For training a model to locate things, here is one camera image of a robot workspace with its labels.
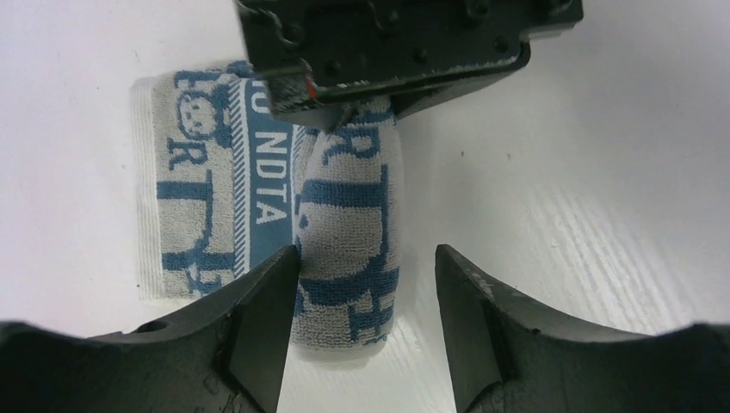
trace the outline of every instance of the black plastic part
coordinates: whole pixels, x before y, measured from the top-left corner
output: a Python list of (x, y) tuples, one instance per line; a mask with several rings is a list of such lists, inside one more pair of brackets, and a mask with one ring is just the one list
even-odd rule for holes
[(730, 411), (730, 327), (641, 336), (556, 311), (436, 251), (458, 413)]
[(284, 248), (131, 334), (0, 324), (2, 411), (275, 412), (298, 274), (296, 248)]
[(583, 19), (580, 0), (239, 0), (238, 11), (272, 116), (320, 129), (362, 99), (391, 96), (403, 117), (481, 89), (528, 63), (530, 36)]

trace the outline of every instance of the white table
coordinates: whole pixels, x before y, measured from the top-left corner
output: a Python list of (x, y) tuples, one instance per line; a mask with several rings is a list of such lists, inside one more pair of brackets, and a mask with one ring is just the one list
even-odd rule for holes
[[(450, 412), (433, 253), (578, 317), (730, 321), (730, 3), (585, 0), (527, 69), (400, 125), (397, 323), (364, 367), (289, 360), (280, 412)], [(137, 300), (134, 79), (240, 59), (229, 0), (0, 4), (0, 318), (78, 336)]]

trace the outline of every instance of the blue and white towel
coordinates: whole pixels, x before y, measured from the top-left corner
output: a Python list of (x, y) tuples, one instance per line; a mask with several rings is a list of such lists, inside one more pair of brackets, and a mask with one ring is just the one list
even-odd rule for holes
[(281, 123), (244, 62), (143, 79), (132, 97), (140, 297), (187, 303), (295, 243), (293, 342), (315, 358), (377, 352), (400, 262), (388, 100), (333, 133)]

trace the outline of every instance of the folded towel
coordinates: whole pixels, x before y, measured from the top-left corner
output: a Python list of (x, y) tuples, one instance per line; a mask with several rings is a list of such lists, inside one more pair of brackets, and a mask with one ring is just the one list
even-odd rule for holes
[(186, 304), (295, 243), (293, 343), (324, 360), (377, 352), (399, 271), (389, 101), (332, 133), (282, 123), (245, 62), (143, 79), (132, 97), (140, 297)]

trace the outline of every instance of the patterned cloth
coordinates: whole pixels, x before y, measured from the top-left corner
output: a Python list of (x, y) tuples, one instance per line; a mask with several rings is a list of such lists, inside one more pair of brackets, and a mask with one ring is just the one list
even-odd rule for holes
[(373, 354), (399, 274), (402, 161), (389, 102), (364, 102), (321, 133), (272, 120), (251, 77), (237, 62), (133, 86), (140, 297), (187, 303), (294, 242), (292, 341), (326, 360)]

